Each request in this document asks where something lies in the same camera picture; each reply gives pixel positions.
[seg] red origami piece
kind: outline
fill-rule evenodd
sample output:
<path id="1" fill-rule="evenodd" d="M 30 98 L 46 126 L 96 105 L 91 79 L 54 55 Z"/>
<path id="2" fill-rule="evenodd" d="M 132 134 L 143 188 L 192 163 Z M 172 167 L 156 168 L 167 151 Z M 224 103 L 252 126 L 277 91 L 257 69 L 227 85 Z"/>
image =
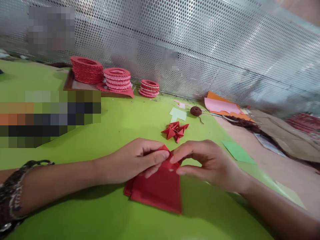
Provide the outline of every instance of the red origami piece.
<path id="1" fill-rule="evenodd" d="M 180 126 L 179 122 L 174 122 L 168 124 L 166 130 L 162 131 L 162 133 L 167 134 L 167 140 L 174 137 L 176 142 L 179 143 L 180 138 L 184 136 L 184 131 L 188 128 L 189 124 Z"/>
<path id="2" fill-rule="evenodd" d="M 130 179 L 123 193 L 132 200 L 181 214 L 180 176 L 175 172 L 181 163 L 170 163 L 172 152 L 165 145 L 159 150 L 170 153 L 159 170 L 148 179 L 144 176 Z"/>

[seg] silver perforated panel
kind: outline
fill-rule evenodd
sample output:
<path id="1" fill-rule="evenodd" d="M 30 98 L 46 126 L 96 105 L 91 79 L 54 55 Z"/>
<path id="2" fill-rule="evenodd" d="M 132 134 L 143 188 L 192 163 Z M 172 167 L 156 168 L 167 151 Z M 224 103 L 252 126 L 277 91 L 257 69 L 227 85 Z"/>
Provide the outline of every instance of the silver perforated panel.
<path id="1" fill-rule="evenodd" d="M 75 49 L 37 58 L 79 55 L 177 96 L 320 114 L 320 29 L 271 0 L 6 0 L 0 47 L 28 54 L 28 6 L 75 7 Z"/>

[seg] stack of paper rings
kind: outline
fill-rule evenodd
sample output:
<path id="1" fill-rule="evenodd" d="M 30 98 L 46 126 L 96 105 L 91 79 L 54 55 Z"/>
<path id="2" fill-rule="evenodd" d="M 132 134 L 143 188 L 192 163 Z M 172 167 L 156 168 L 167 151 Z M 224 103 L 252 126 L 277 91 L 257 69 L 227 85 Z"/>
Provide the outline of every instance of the stack of paper rings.
<path id="1" fill-rule="evenodd" d="M 91 59 L 70 57 L 74 79 L 86 84 L 97 84 L 103 81 L 103 66 Z"/>
<path id="2" fill-rule="evenodd" d="M 154 98 L 159 94 L 159 84 L 149 81 L 149 80 L 141 80 L 141 88 L 139 93 L 141 96 L 147 98 Z"/>
<path id="3" fill-rule="evenodd" d="M 105 85 L 107 85 L 108 90 L 125 92 L 131 88 L 131 74 L 128 70 L 123 68 L 106 68 L 103 70 L 103 73 L 106 78 Z"/>

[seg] beaded bracelet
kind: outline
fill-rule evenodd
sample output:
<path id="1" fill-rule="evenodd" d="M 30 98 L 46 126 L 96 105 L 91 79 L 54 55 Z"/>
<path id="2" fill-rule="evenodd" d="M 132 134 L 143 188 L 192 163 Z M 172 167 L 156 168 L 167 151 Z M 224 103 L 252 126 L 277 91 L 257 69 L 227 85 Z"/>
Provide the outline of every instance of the beaded bracelet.
<path id="1" fill-rule="evenodd" d="M 20 196 L 22 193 L 21 183 L 31 168 L 41 165 L 42 163 L 54 165 L 54 162 L 49 160 L 28 161 L 0 185 L 0 239 L 4 232 L 6 232 L 6 234 L 7 232 L 11 232 L 13 228 L 19 225 L 21 220 L 26 217 L 17 217 L 15 215 L 15 212 L 18 212 L 22 208 L 20 205 Z"/>

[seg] hand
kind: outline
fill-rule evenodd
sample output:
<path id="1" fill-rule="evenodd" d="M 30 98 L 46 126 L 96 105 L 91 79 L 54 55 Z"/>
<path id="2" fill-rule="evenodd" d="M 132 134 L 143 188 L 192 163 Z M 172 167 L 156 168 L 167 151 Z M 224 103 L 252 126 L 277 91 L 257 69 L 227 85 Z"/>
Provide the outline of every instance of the hand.
<path id="1" fill-rule="evenodd" d="M 169 157 L 164 150 L 153 152 L 162 145 L 162 142 L 137 138 L 116 152 L 93 160 L 98 184 L 123 183 L 139 173 L 150 177 Z"/>
<path id="2" fill-rule="evenodd" d="M 179 175 L 189 175 L 217 185 L 228 192 L 242 193 L 249 185 L 249 175 L 243 172 L 231 157 L 210 140 L 187 141 L 173 151 L 171 163 L 193 158 L 202 167 L 182 166 Z"/>

